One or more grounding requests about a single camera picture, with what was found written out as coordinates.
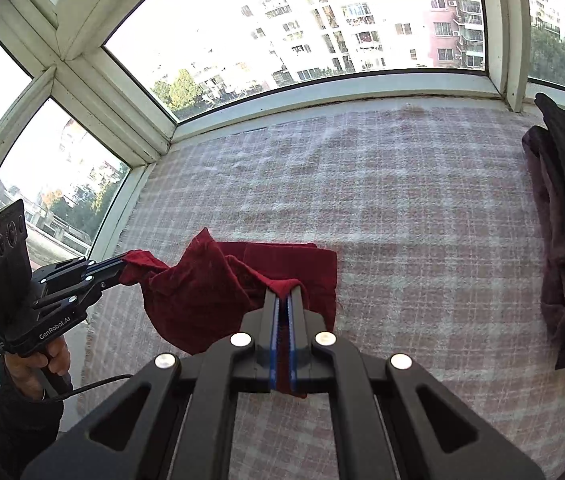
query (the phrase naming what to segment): camera lens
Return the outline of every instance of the camera lens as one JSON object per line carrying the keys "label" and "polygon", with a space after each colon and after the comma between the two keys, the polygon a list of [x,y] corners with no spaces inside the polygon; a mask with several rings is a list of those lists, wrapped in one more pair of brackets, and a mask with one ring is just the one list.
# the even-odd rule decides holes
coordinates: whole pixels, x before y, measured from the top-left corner
{"label": "camera lens", "polygon": [[6,240],[12,247],[16,244],[16,224],[13,220],[6,226]]}
{"label": "camera lens", "polygon": [[0,256],[3,256],[5,254],[5,237],[3,237],[3,235],[0,235]]}

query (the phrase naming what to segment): dark red towel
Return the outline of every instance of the dark red towel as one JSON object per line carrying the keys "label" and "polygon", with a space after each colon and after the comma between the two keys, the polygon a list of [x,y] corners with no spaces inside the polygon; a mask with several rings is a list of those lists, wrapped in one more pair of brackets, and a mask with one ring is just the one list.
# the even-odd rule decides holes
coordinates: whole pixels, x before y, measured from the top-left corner
{"label": "dark red towel", "polygon": [[[189,354],[238,332],[243,315],[262,308],[267,288],[284,298],[300,285],[305,308],[322,314],[327,330],[333,330],[336,254],[315,244],[216,242],[204,228],[174,267],[149,251],[130,251],[123,258],[128,264],[120,283],[140,284],[153,326]],[[288,392],[288,346],[283,346],[278,389]]]}

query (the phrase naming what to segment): green tree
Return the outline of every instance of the green tree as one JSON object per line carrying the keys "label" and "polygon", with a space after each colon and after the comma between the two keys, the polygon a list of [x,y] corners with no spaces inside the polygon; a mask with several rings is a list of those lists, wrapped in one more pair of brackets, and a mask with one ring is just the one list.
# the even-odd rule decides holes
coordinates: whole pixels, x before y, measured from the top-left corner
{"label": "green tree", "polygon": [[51,204],[49,210],[94,240],[118,187],[120,182],[110,182],[98,194],[88,187],[78,187],[73,205],[64,197],[60,197]]}
{"label": "green tree", "polygon": [[565,86],[565,40],[544,28],[531,27],[529,76]]}
{"label": "green tree", "polygon": [[178,77],[173,83],[169,84],[165,75],[154,83],[151,90],[181,120],[209,107],[201,98],[204,93],[202,88],[184,68],[178,71]]}
{"label": "green tree", "polygon": [[178,78],[171,85],[169,95],[173,107],[180,110],[197,104],[202,95],[202,88],[194,81],[187,70],[181,68],[178,72]]}
{"label": "green tree", "polygon": [[174,104],[171,101],[171,85],[166,80],[166,75],[163,75],[151,87],[151,91],[156,94],[158,99],[162,101],[167,107],[173,109]]}

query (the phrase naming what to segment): black gripper frame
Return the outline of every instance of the black gripper frame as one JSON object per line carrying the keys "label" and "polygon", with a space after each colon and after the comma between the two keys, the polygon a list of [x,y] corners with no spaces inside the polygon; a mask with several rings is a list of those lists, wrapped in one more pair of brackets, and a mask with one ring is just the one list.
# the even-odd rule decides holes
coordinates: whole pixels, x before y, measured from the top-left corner
{"label": "black gripper frame", "polygon": [[245,314],[249,338],[227,336],[183,359],[158,356],[36,458],[23,480],[226,479],[238,393],[274,389],[285,320],[293,390],[329,394],[341,479],[545,478],[408,356],[362,354],[340,336],[318,343],[325,322],[303,309],[295,288],[283,299],[268,291],[263,308]]}

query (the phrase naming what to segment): checkered blanket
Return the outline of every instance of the checkered blanket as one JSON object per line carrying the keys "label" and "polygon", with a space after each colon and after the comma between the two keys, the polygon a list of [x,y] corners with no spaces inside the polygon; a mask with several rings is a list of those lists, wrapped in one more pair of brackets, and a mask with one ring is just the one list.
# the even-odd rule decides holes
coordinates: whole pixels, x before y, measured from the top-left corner
{"label": "checkered blanket", "polygon": [[[337,251],[336,333],[363,352],[412,355],[556,478],[565,370],[553,370],[539,310],[542,240],[520,144],[537,119],[347,109],[166,155],[119,251],[175,264],[204,226],[217,240]],[[139,287],[109,290],[94,308],[84,381],[176,351],[151,326]],[[83,413],[110,391],[84,395]],[[326,397],[241,395],[230,477],[337,478]]]}

